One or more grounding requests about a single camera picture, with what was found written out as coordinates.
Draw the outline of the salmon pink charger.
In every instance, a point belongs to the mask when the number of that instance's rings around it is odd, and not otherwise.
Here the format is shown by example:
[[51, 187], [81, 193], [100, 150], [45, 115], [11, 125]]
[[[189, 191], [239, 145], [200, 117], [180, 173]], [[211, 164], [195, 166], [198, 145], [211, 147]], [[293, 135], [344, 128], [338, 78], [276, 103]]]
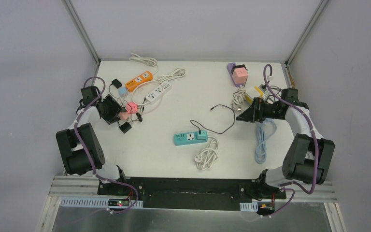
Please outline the salmon pink charger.
[[118, 114], [121, 121], [127, 121], [130, 118], [130, 113], [128, 112], [120, 112]]

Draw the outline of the teal usb charger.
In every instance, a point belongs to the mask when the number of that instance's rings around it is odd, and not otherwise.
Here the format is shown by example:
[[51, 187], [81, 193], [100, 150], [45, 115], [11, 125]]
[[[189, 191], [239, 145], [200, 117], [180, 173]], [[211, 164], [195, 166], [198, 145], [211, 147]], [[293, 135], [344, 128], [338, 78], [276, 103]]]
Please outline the teal usb charger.
[[205, 130], [199, 130], [196, 134], [196, 139], [199, 141], [206, 141], [208, 140], [208, 134]]

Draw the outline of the teal power strip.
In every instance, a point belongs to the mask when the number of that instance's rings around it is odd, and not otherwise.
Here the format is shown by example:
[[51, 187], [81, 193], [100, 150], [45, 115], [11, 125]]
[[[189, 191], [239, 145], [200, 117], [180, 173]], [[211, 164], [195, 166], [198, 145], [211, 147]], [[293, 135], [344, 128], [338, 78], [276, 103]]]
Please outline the teal power strip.
[[193, 132], [184, 132], [184, 133], [177, 133], [173, 135], [173, 142], [176, 146], [182, 145], [193, 145], [199, 143], [205, 143], [206, 141], [199, 141], [196, 139], [196, 134], [198, 131]]

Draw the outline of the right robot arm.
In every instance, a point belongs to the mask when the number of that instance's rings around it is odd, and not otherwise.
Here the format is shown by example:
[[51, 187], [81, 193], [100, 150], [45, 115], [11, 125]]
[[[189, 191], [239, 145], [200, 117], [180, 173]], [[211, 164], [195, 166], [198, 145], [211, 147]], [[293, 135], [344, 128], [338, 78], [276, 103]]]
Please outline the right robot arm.
[[278, 188], [289, 185], [296, 185], [305, 193], [312, 194], [316, 185], [324, 183], [335, 144], [317, 131], [308, 105], [298, 100], [297, 89], [283, 89], [274, 103], [254, 98], [253, 103], [236, 119], [252, 123], [266, 119], [285, 120], [294, 136], [282, 166], [263, 170], [255, 180], [257, 196], [267, 198]]

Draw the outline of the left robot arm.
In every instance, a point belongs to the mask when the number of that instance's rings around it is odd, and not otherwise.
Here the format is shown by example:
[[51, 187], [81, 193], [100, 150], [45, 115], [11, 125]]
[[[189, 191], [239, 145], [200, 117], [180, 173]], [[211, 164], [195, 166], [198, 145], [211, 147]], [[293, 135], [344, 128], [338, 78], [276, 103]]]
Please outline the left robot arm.
[[65, 171], [70, 175], [92, 172], [102, 183], [110, 183], [115, 195], [123, 195], [128, 189], [127, 178], [118, 165], [106, 160], [94, 131], [94, 125], [101, 120], [108, 125], [119, 122], [122, 106], [111, 95], [102, 98], [96, 86], [84, 87], [81, 93], [76, 119], [56, 133]]

